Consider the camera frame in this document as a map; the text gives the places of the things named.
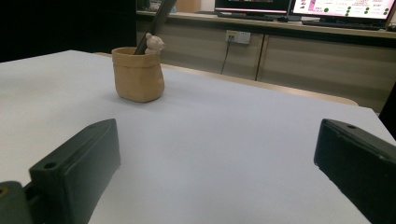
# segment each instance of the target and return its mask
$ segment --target black object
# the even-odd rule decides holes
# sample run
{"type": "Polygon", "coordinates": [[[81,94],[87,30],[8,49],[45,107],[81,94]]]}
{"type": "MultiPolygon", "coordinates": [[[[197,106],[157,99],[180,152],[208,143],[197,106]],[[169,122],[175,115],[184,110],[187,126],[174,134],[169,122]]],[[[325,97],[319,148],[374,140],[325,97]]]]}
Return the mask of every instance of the black object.
{"type": "MultiPolygon", "coordinates": [[[[150,27],[146,31],[146,33],[151,33],[152,35],[156,35],[157,32],[161,29],[163,24],[166,22],[166,18],[172,10],[172,7],[175,5],[177,0],[163,0],[161,2],[160,8],[158,8],[157,13],[155,14],[154,20],[152,21],[150,27]]],[[[136,51],[134,55],[142,55],[145,54],[145,50],[147,48],[146,35],[143,35],[139,44],[137,45],[136,51]]]]}
{"type": "Polygon", "coordinates": [[[372,223],[396,223],[396,146],[324,119],[314,162],[372,223]]]}
{"type": "Polygon", "coordinates": [[[254,0],[254,1],[230,1],[215,0],[215,11],[243,13],[247,16],[274,15],[286,16],[289,10],[289,0],[254,0]]]}
{"type": "Polygon", "coordinates": [[[393,138],[396,139],[396,82],[393,84],[388,100],[379,114],[379,119],[387,127],[393,138]]]}
{"type": "Polygon", "coordinates": [[[332,28],[342,28],[342,29],[353,29],[353,30],[370,30],[378,31],[383,28],[380,26],[365,25],[361,23],[341,23],[341,22],[326,22],[326,21],[302,21],[303,25],[310,26],[323,26],[332,28]]]}
{"type": "Polygon", "coordinates": [[[390,26],[388,26],[387,31],[389,31],[389,32],[396,32],[396,25],[390,25],[390,26]]]}
{"type": "Polygon", "coordinates": [[[279,17],[279,18],[277,18],[276,20],[277,20],[277,21],[280,21],[280,22],[288,22],[288,21],[289,21],[289,18],[287,18],[287,17],[279,17]]]}
{"type": "Polygon", "coordinates": [[[24,188],[0,183],[0,223],[86,224],[119,166],[116,121],[94,123],[30,168],[24,188]]]}
{"type": "Polygon", "coordinates": [[[241,14],[218,14],[219,18],[230,18],[230,19],[241,19],[241,20],[251,20],[251,21],[273,21],[274,18],[265,17],[265,16],[248,16],[241,14]]]}

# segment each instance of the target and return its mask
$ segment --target screw hole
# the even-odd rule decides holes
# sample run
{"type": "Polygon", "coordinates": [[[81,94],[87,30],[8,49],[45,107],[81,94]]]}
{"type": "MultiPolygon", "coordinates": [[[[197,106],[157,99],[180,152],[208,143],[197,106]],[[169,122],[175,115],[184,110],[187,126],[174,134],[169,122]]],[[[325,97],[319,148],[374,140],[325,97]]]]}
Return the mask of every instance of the screw hole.
{"type": "Polygon", "coordinates": [[[56,166],[56,162],[49,162],[44,166],[44,169],[52,169],[56,166]]]}

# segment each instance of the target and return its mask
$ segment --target monitor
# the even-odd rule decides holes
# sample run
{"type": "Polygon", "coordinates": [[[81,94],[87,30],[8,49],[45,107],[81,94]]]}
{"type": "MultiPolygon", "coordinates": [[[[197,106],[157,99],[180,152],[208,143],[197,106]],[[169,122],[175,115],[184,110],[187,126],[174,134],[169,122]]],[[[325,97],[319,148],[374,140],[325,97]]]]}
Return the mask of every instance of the monitor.
{"type": "Polygon", "coordinates": [[[216,12],[244,13],[247,15],[287,15],[290,0],[216,0],[216,12]]]}
{"type": "Polygon", "coordinates": [[[395,0],[291,0],[290,15],[385,26],[395,0]]]}

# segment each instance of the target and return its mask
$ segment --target wall outlet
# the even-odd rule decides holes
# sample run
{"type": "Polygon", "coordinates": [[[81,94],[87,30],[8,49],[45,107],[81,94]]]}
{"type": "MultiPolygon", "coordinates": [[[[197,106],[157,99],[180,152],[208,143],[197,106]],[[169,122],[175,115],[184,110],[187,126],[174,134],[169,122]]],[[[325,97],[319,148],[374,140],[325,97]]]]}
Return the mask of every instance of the wall outlet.
{"type": "Polygon", "coordinates": [[[234,43],[236,43],[236,39],[238,38],[238,32],[237,31],[230,31],[230,30],[228,30],[226,33],[225,33],[225,41],[229,41],[230,40],[230,37],[232,38],[231,39],[231,42],[234,42],[234,43]]]}
{"type": "Polygon", "coordinates": [[[229,41],[230,36],[232,37],[231,42],[239,44],[249,44],[250,43],[250,33],[230,31],[228,30],[225,34],[225,41],[229,41]]]}

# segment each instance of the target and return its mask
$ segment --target dark background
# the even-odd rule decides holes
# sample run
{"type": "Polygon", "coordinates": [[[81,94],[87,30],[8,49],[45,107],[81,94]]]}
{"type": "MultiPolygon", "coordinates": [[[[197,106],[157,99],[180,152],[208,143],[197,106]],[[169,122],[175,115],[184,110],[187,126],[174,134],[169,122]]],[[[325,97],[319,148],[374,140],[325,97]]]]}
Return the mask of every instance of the dark background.
{"type": "Polygon", "coordinates": [[[0,3],[0,62],[75,49],[136,46],[135,0],[7,0],[0,3]]]}

